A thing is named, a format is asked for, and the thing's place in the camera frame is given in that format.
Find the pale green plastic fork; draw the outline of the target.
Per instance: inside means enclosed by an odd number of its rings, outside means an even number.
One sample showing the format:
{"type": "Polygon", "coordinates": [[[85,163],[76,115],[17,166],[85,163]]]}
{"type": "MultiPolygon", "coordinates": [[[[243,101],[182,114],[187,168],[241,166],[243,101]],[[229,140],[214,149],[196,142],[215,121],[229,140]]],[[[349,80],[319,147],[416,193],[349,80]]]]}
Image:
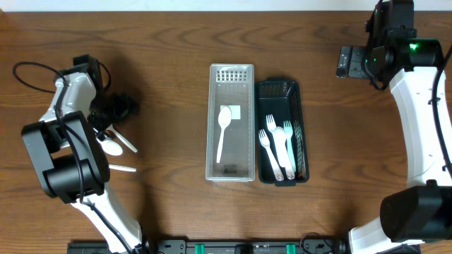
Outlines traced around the pale green plastic fork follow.
{"type": "Polygon", "coordinates": [[[296,163],[295,163],[295,154],[292,147],[292,136],[293,136],[293,128],[290,121],[284,121],[283,122],[283,128],[286,133],[286,140],[287,140],[287,153],[292,165],[293,171],[297,170],[296,163]]]}

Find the white plastic fork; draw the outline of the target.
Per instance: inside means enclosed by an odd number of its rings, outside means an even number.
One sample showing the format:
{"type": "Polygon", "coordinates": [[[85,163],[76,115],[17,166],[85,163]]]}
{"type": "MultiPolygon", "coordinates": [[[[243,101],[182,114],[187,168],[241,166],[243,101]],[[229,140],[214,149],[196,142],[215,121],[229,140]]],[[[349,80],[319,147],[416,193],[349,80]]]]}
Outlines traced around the white plastic fork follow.
{"type": "Polygon", "coordinates": [[[276,150],[276,154],[277,154],[277,158],[278,158],[278,164],[281,167],[283,167],[284,162],[282,161],[281,156],[280,156],[279,137],[278,137],[278,134],[276,133],[277,126],[276,126],[275,119],[272,114],[266,115],[266,125],[267,125],[267,129],[271,132],[271,134],[273,136],[273,141],[275,143],[275,150],[276,150]]]}
{"type": "Polygon", "coordinates": [[[273,152],[272,152],[272,150],[270,148],[270,140],[269,140],[266,132],[263,129],[261,129],[258,132],[258,137],[259,137],[260,144],[264,147],[264,149],[267,152],[267,155],[268,155],[268,158],[269,158],[269,161],[270,161],[270,166],[271,166],[271,168],[273,170],[273,174],[274,174],[275,180],[276,181],[283,181],[284,180],[283,173],[282,173],[282,171],[281,171],[281,169],[279,167],[279,164],[276,161],[276,158],[273,155],[273,152]]]}

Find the pinkish white plastic spoon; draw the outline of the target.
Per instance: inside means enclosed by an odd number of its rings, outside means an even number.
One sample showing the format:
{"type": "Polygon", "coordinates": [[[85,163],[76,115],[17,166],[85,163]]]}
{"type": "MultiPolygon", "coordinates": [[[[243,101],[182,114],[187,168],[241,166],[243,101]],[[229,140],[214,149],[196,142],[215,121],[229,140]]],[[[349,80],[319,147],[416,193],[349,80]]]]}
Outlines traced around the pinkish white plastic spoon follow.
{"type": "Polygon", "coordinates": [[[278,157],[278,163],[281,167],[285,168],[286,176],[289,180],[295,178],[295,173],[289,155],[286,148],[286,134],[282,127],[277,126],[273,131],[273,139],[275,142],[276,153],[278,157]]]}

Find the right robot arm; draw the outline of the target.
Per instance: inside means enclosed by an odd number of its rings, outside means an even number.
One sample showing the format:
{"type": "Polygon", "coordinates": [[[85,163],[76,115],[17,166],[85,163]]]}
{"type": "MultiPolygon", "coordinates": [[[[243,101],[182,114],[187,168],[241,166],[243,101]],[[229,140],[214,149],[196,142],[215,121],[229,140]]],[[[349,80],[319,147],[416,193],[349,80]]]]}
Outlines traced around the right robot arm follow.
{"type": "Polygon", "coordinates": [[[376,219],[351,229],[349,253],[413,253],[451,238],[451,120],[438,40],[420,38],[412,1],[375,5],[363,47],[342,47],[336,75],[389,90],[398,107],[408,174],[405,190],[385,197],[376,219]]]}

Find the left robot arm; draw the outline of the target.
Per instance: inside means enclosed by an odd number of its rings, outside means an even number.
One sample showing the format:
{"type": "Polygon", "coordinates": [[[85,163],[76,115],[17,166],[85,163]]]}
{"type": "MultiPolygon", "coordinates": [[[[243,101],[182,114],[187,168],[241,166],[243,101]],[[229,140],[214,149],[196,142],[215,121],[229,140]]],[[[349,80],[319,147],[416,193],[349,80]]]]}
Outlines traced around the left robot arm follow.
{"type": "Polygon", "coordinates": [[[108,155],[122,148],[109,136],[113,125],[139,110],[127,94],[109,94],[105,65],[86,54],[55,71],[53,99],[21,136],[38,181],[51,198],[81,211],[104,236],[108,253],[151,253],[142,227],[121,205],[109,180],[108,155]]]}

